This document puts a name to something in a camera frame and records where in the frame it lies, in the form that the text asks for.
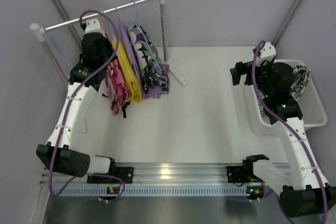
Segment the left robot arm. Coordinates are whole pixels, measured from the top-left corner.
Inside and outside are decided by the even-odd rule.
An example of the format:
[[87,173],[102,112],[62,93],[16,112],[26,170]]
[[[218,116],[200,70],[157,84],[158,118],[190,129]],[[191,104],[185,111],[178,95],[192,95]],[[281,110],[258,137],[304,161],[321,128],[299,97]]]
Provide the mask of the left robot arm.
[[81,45],[82,53],[70,72],[65,104],[55,129],[46,144],[39,144],[36,149],[48,170],[75,177],[107,174],[114,162],[112,158],[81,151],[85,117],[106,76],[102,65],[111,57],[113,49],[101,32],[84,34]]

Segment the black white newspaper print trousers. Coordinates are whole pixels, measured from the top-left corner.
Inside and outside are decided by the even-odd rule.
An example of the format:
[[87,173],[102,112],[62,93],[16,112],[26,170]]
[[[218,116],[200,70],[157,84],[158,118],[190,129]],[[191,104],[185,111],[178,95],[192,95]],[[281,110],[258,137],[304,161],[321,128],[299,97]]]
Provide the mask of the black white newspaper print trousers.
[[303,94],[311,77],[311,71],[306,66],[293,66],[293,74],[295,76],[294,82],[291,85],[290,94],[298,101]]

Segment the pink wire hanger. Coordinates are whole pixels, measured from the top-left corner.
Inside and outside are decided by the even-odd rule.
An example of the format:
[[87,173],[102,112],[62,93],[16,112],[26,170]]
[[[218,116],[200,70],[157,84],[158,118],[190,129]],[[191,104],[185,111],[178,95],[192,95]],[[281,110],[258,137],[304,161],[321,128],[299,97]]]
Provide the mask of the pink wire hanger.
[[111,23],[109,22],[109,17],[104,13],[103,10],[101,10],[101,12],[103,13],[102,16],[102,22],[103,22],[103,30],[106,32],[109,41],[112,42],[113,41],[113,27],[111,25]]

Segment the pink camouflage trousers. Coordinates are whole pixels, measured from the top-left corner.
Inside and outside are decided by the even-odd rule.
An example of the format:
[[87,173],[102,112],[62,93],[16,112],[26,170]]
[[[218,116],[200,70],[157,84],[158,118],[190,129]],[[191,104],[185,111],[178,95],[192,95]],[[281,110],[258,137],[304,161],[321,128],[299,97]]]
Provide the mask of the pink camouflage trousers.
[[105,83],[107,88],[106,97],[109,98],[110,109],[114,115],[122,112],[127,117],[126,109],[130,102],[127,101],[131,92],[124,79],[121,66],[117,58],[114,58],[106,68]]

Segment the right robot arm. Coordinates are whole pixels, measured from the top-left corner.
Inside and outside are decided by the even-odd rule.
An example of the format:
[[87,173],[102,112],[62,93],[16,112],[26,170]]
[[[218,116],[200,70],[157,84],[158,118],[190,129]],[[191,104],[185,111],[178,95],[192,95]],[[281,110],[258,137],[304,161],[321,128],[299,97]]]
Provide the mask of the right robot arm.
[[230,73],[233,85],[238,85],[245,75],[245,85],[253,87],[281,141],[291,172],[286,176],[266,155],[258,154],[243,161],[247,175],[270,187],[289,220],[321,215],[321,222],[326,223],[328,211],[335,205],[335,187],[329,184],[314,158],[297,101],[309,82],[309,68],[264,60],[260,65],[238,62]]

